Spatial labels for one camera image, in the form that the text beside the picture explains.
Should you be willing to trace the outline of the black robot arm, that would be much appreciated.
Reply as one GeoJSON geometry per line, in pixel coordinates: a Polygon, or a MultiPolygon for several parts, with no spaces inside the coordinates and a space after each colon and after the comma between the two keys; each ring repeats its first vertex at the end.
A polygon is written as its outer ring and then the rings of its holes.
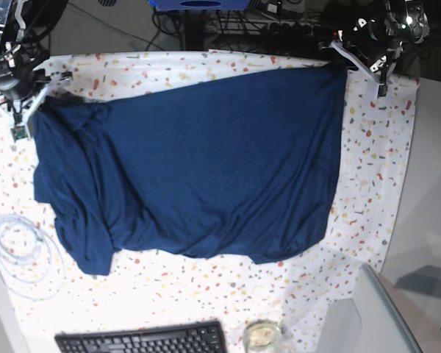
{"type": "Polygon", "coordinates": [[[335,46],[372,73],[396,63],[405,45],[429,35],[422,1],[330,1],[318,23],[332,30],[335,46]]]}
{"type": "Polygon", "coordinates": [[[49,78],[38,66],[51,56],[42,45],[61,19],[67,1],[0,1],[0,92],[23,101],[49,78]]]}

